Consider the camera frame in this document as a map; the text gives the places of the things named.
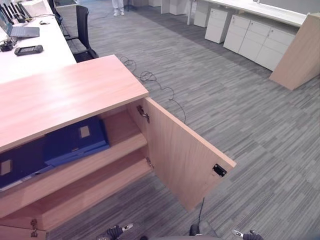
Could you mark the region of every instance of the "laptop screen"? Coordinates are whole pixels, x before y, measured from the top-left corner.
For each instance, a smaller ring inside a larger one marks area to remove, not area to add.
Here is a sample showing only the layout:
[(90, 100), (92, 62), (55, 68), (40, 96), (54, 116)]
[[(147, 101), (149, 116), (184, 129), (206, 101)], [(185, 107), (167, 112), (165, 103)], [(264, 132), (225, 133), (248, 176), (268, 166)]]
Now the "laptop screen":
[(6, 32), (6, 34), (10, 35), (12, 30), (12, 24), (8, 21), (7, 17), (0, 10), (0, 27)]

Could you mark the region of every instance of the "white desk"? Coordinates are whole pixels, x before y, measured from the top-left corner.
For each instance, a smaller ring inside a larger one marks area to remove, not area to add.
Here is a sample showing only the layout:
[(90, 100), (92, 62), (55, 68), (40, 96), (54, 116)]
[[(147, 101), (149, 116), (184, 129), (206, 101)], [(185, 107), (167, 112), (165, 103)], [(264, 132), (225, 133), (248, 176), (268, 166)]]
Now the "white desk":
[[(46, 0), (44, 3), (47, 12), (52, 11)], [(40, 25), (40, 21), (49, 22), (47, 25)], [(22, 77), (31, 76), (44, 71), (75, 64), (75, 58), (60, 30), (54, 16), (38, 17), (28, 23), (28, 27), (40, 27), (40, 36), (19, 40), (14, 49), (7, 52), (0, 51), (0, 83), (9, 82)], [(6, 33), (0, 28), (0, 41), (6, 39)], [(42, 45), (43, 52), (39, 54), (16, 56), (14, 51), (17, 47), (28, 47)]]
[[(281, 23), (301, 27), (307, 15), (295, 11), (286, 10), (283, 8), (270, 6), (266, 4), (257, 4), (253, 0), (205, 0), (209, 3), (218, 4), (230, 7), (237, 10), (242, 10), (247, 13), (262, 16), (267, 19), (272, 19)], [(188, 13), (187, 24), (190, 24), (191, 11)]]

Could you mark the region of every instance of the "blue binder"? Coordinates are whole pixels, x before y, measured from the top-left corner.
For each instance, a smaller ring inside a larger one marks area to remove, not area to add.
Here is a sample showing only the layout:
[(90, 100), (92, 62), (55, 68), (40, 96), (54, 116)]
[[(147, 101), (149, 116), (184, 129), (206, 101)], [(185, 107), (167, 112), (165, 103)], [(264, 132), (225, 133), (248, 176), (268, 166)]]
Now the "blue binder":
[(0, 191), (54, 168), (44, 162), (44, 145), (42, 137), (0, 154)]
[(110, 147), (105, 125), (97, 116), (50, 132), (45, 138), (44, 161), (55, 167)]

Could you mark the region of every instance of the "door hinge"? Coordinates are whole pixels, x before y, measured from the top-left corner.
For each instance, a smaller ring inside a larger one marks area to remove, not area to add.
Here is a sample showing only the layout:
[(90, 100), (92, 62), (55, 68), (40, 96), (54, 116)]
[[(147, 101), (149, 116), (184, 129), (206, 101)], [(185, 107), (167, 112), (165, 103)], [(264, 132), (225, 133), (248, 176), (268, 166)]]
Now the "door hinge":
[(215, 171), (220, 177), (224, 177), (227, 174), (227, 171), (219, 164), (213, 166), (213, 171)]
[(152, 167), (153, 169), (155, 168), (155, 166), (152, 164), (152, 162), (150, 161), (149, 157), (146, 157), (146, 162), (150, 165), (150, 167)]
[(139, 114), (140, 114), (142, 117), (145, 117), (145, 118), (146, 118), (146, 121), (147, 121), (148, 124), (149, 124), (149, 123), (150, 123), (149, 114), (144, 111), (144, 109), (142, 108), (141, 105), (137, 106), (136, 109), (138, 110)]
[(32, 232), (30, 234), (30, 237), (31, 238), (37, 238), (38, 237), (38, 233), (37, 233), (37, 230), (38, 230), (38, 221), (36, 218), (32, 219), (31, 222), (30, 222), (30, 225), (32, 226)]

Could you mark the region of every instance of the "laptop keyboard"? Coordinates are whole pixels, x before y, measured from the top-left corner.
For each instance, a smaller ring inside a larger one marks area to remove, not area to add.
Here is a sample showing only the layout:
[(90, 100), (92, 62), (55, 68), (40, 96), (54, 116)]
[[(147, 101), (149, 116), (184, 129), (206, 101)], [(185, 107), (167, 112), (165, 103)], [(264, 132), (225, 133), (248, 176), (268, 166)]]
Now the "laptop keyboard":
[(12, 37), (36, 37), (39, 35), (38, 27), (14, 26), (11, 30), (10, 36)]

